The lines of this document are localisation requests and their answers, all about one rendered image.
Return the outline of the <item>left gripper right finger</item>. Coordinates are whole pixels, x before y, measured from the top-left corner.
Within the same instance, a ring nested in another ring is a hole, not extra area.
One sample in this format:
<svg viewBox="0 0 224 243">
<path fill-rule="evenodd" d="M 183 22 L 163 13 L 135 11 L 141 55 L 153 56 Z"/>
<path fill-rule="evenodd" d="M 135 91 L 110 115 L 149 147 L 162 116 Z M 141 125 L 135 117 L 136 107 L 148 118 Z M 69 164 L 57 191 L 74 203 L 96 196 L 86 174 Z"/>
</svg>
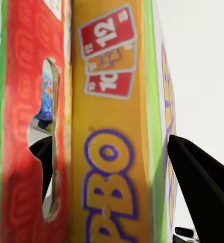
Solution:
<svg viewBox="0 0 224 243">
<path fill-rule="evenodd" d="M 224 243 L 224 165 L 176 135 L 168 154 L 200 243 Z"/>
</svg>

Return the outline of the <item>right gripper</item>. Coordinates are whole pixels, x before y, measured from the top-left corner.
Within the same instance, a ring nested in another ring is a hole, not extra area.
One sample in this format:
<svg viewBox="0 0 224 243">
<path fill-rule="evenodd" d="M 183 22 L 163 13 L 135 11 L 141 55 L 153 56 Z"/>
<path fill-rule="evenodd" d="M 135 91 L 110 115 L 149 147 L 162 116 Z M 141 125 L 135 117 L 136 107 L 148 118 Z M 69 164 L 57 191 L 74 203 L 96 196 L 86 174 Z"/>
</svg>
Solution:
<svg viewBox="0 0 224 243">
<path fill-rule="evenodd" d="M 181 239 L 179 236 L 173 233 L 173 241 L 172 243 L 188 243 L 186 240 Z"/>
</svg>

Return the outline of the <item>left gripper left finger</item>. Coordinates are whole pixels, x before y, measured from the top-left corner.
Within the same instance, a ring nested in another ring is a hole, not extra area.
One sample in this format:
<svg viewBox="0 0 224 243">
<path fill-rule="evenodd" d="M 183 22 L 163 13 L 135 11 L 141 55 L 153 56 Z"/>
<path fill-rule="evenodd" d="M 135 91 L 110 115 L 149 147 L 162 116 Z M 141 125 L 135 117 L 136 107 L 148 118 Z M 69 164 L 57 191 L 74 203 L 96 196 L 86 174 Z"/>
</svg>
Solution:
<svg viewBox="0 0 224 243">
<path fill-rule="evenodd" d="M 43 166 L 43 197 L 42 204 L 44 202 L 51 178 L 53 177 L 52 166 L 52 136 L 40 139 L 30 146 L 32 154 L 42 161 Z"/>
</svg>

